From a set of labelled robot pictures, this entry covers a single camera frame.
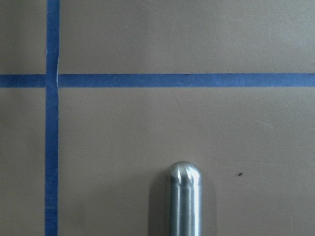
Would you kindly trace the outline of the steel muddler black tip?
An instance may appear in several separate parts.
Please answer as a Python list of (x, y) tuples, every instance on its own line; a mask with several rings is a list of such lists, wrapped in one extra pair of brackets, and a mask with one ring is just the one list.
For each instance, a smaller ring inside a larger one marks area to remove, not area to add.
[(167, 236), (200, 236), (202, 175), (190, 162), (170, 166), (166, 179)]

